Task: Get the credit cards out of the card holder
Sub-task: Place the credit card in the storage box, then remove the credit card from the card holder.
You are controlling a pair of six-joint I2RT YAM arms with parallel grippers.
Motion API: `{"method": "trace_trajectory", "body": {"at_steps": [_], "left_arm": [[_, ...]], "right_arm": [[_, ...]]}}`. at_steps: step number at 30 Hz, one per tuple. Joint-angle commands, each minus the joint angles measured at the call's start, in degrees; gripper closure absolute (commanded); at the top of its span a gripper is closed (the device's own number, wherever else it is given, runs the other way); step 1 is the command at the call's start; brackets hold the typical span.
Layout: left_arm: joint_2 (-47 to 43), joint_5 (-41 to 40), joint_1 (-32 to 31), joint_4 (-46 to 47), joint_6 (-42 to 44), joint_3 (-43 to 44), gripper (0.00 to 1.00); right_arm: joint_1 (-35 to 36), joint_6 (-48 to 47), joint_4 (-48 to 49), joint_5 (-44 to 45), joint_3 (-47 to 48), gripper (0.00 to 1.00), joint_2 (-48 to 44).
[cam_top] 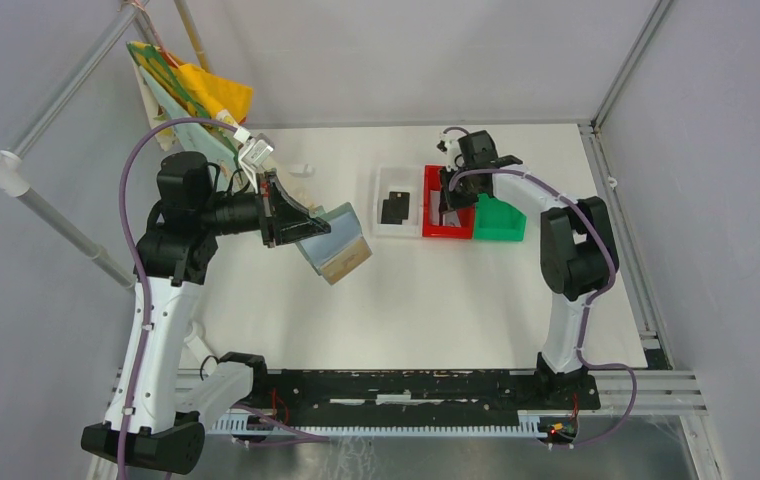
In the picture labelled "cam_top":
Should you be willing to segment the white striped card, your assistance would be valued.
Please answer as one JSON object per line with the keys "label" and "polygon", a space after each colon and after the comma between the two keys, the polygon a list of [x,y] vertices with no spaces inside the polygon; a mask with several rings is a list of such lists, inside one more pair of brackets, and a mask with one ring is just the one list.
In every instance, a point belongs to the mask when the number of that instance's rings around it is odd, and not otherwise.
{"label": "white striped card", "polygon": [[430,220],[434,226],[461,228],[462,221],[458,211],[443,212],[440,208],[434,209],[430,214]]}

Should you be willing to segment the dark grey credit card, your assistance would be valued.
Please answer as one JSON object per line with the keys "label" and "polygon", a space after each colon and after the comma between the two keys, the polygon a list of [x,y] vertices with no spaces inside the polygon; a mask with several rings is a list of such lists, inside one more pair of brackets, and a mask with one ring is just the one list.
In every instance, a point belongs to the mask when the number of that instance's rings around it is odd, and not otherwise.
{"label": "dark grey credit card", "polygon": [[407,208],[410,202],[410,193],[390,191],[386,202],[389,205],[397,205],[399,208]]}

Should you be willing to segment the gold credit card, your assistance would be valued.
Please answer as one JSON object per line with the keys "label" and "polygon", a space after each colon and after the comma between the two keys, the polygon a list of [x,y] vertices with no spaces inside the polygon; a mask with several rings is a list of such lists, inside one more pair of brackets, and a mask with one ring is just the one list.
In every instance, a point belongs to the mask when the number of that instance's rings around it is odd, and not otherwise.
{"label": "gold credit card", "polygon": [[370,246],[364,238],[354,240],[322,265],[321,276],[329,285],[334,285],[368,260],[371,255]]}

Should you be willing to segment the black credit card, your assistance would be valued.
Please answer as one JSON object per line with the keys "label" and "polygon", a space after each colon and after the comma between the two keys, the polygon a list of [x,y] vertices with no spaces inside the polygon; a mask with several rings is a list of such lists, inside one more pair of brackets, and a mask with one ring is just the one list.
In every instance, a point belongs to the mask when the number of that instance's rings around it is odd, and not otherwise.
{"label": "black credit card", "polygon": [[405,220],[409,219],[409,205],[407,208],[399,208],[397,205],[389,205],[386,200],[382,201],[381,224],[402,225]]}

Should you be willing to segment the green leather card holder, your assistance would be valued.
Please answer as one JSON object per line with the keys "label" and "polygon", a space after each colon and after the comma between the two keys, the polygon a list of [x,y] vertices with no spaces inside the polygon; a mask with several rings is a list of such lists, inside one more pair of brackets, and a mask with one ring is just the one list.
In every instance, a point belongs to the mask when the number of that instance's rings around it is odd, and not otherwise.
{"label": "green leather card holder", "polygon": [[297,248],[313,270],[321,276],[321,267],[351,242],[362,237],[358,216],[350,202],[325,212],[319,218],[331,226],[329,234],[297,242]]}

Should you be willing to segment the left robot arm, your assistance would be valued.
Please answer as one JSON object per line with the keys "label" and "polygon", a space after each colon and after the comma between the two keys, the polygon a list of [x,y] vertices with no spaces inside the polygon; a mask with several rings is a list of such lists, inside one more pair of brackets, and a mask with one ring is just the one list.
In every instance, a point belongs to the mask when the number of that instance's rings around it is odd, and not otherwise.
{"label": "left robot arm", "polygon": [[230,193],[216,189],[211,168],[195,151],[166,157],[157,175],[160,198],[144,235],[130,243],[136,302],[119,389],[104,419],[81,436],[82,448],[114,462],[120,475],[131,467],[190,473],[219,418],[239,401],[253,408],[269,397],[265,359],[237,352],[221,356],[187,394],[176,391],[218,238],[256,231],[272,248],[331,230],[287,193],[274,171],[259,175],[257,192]]}

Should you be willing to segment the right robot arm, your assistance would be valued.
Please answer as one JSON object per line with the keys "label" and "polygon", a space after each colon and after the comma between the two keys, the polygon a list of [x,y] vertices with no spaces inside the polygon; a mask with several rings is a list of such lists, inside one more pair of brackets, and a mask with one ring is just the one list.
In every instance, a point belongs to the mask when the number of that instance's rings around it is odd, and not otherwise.
{"label": "right robot arm", "polygon": [[474,206],[486,195],[514,207],[539,228],[540,270],[552,305],[533,392],[541,405],[558,408],[588,374],[583,350],[591,308],[613,287],[618,271],[608,207],[597,196],[577,199],[562,193],[521,159],[500,155],[485,130],[447,127],[437,148],[447,160],[439,173],[441,212]]}

